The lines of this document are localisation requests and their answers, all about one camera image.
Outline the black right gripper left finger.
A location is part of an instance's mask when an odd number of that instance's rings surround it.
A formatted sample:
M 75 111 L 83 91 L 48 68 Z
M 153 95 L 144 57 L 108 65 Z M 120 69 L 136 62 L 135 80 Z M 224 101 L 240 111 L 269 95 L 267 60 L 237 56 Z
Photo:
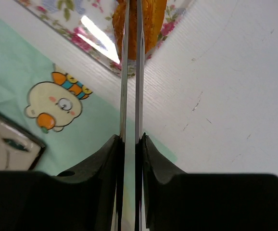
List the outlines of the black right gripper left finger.
M 122 147 L 113 135 L 57 176 L 0 171 L 0 231 L 121 230 Z

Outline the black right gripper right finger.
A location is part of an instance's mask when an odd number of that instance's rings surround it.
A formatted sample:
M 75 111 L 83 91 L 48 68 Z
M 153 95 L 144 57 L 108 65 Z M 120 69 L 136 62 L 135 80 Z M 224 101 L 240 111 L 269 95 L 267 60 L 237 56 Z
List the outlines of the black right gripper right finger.
M 135 157 L 136 230 L 278 231 L 278 176 L 186 173 L 147 135 Z

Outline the brown oblong bread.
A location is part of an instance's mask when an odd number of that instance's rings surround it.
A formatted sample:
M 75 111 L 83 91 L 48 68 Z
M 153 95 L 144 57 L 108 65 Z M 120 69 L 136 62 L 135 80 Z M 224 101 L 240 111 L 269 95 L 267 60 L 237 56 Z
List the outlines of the brown oblong bread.
M 143 24 L 145 36 L 145 52 L 152 50 L 158 41 L 167 1 L 165 0 L 143 0 Z M 115 12 L 112 16 L 112 24 L 114 28 L 114 38 L 117 47 L 118 57 L 122 55 L 122 41 L 124 34 L 126 1 L 119 0 Z M 136 59 L 137 52 L 137 2 L 132 0 L 130 3 L 129 13 L 129 40 L 128 40 L 128 58 Z

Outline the metal kitchen tongs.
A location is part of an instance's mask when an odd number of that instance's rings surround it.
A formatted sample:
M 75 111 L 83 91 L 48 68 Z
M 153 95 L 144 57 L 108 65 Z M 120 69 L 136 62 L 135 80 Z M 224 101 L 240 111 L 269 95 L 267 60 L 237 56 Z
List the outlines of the metal kitchen tongs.
M 153 9 L 142 0 L 120 1 L 113 14 L 121 65 L 120 131 L 124 149 L 122 230 L 143 231 L 143 83 L 145 19 Z

